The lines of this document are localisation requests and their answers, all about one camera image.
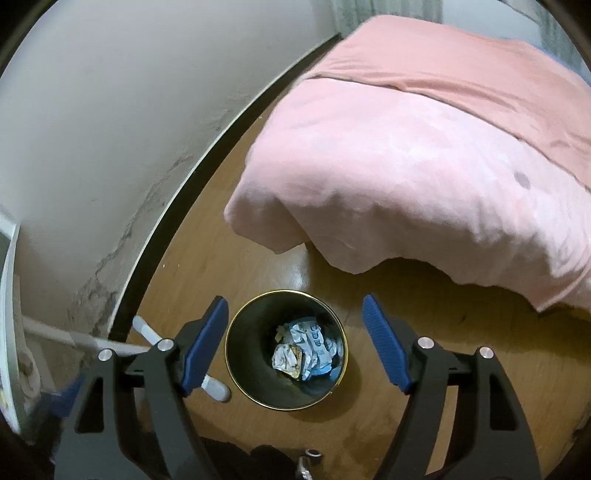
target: silver screw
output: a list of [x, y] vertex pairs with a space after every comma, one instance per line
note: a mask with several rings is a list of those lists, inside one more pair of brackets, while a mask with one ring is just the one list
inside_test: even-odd
[[421, 337], [418, 340], [418, 345], [425, 350], [429, 350], [435, 346], [435, 342], [433, 342], [433, 340], [431, 340], [429, 337]]
[[174, 342], [170, 338], [165, 338], [158, 342], [158, 350], [161, 352], [168, 352], [172, 347], [174, 347]]
[[113, 350], [110, 350], [109, 348], [105, 348], [104, 350], [101, 350], [99, 352], [99, 360], [101, 362], [106, 362], [107, 360], [110, 360], [112, 356]]
[[488, 348], [487, 346], [480, 347], [479, 352], [484, 358], [493, 358], [495, 356], [495, 353], [492, 351], [492, 349]]

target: gold rim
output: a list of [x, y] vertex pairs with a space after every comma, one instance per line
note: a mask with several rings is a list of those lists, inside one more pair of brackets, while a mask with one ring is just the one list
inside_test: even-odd
[[[236, 319], [238, 318], [238, 316], [242, 313], [242, 311], [248, 307], [251, 303], [257, 301], [258, 299], [260, 299], [261, 297], [266, 297], [267, 295], [272, 295], [274, 293], [296, 293], [298, 295], [302, 295], [303, 297], [308, 297], [309, 299], [312, 299], [316, 302], [318, 302], [321, 306], [323, 306], [332, 316], [333, 320], [335, 320], [336, 324], [339, 327], [340, 330], [340, 334], [343, 337], [343, 354], [344, 354], [344, 358], [343, 358], [343, 368], [340, 371], [340, 375], [339, 377], [336, 379], [335, 384], [332, 386], [332, 388], [325, 393], [324, 396], [322, 396], [321, 398], [319, 398], [318, 400], [314, 400], [313, 402], [307, 403], [306, 405], [303, 405], [301, 407], [294, 407], [294, 408], [278, 408], [278, 407], [272, 407], [271, 405], [267, 405], [266, 403], [263, 403], [261, 401], [258, 401], [256, 398], [251, 397], [238, 383], [238, 381], [236, 380], [236, 378], [234, 378], [234, 374], [232, 373], [232, 370], [230, 369], [230, 363], [228, 362], [228, 337], [230, 336], [230, 329], [232, 328], [232, 325], [234, 324], [234, 322], [236, 321]], [[309, 293], [303, 292], [303, 291], [298, 291], [298, 290], [271, 290], [265, 293], [261, 293], [260, 295], [254, 297], [253, 299], [247, 301], [241, 308], [240, 310], [238, 310], [238, 312], [236, 313], [236, 315], [234, 315], [234, 318], [232, 319], [232, 321], [230, 322], [230, 325], [228, 325], [228, 332], [226, 333], [226, 341], [224, 343], [224, 357], [226, 359], [226, 368], [228, 369], [228, 373], [230, 373], [230, 377], [232, 377], [232, 381], [234, 382], [234, 384], [239, 388], [239, 390], [244, 393], [248, 398], [250, 398], [254, 403], [258, 403], [259, 405], [265, 407], [265, 408], [270, 408], [271, 410], [278, 410], [278, 411], [294, 411], [294, 410], [303, 410], [304, 408], [309, 408], [313, 405], [316, 405], [317, 403], [323, 401], [326, 397], [328, 397], [332, 392], [335, 391], [335, 388], [339, 386], [341, 380], [343, 379], [343, 376], [345, 374], [345, 371], [347, 370], [347, 363], [349, 361], [349, 344], [347, 343], [347, 336], [345, 335], [345, 329], [343, 328], [343, 324], [340, 322], [339, 317], [337, 317], [336, 313], [333, 312], [333, 310], [326, 304], [324, 303], [322, 300], [317, 299], [316, 297], [310, 295]]]

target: blue gripper pad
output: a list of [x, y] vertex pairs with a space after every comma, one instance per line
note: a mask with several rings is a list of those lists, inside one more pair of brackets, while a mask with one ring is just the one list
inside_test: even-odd
[[373, 296], [367, 295], [363, 299], [362, 314], [363, 322], [378, 351], [388, 379], [397, 385], [402, 393], [407, 393], [412, 381], [408, 374], [406, 353]]
[[202, 319], [206, 324], [185, 357], [183, 380], [180, 384], [185, 396], [201, 387], [228, 326], [228, 316], [228, 302], [219, 297], [207, 318]]

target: trash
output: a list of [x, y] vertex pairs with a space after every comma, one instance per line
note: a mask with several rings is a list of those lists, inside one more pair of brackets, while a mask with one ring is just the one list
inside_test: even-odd
[[279, 325], [275, 341], [278, 345], [273, 353], [273, 368], [296, 380], [329, 373], [333, 357], [343, 352], [342, 341], [325, 339], [314, 317]]

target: green curtain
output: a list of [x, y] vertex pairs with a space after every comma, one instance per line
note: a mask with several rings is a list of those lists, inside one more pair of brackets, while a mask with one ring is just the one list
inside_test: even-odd
[[374, 15], [399, 15], [441, 23], [442, 0], [333, 0], [337, 28], [343, 37]]

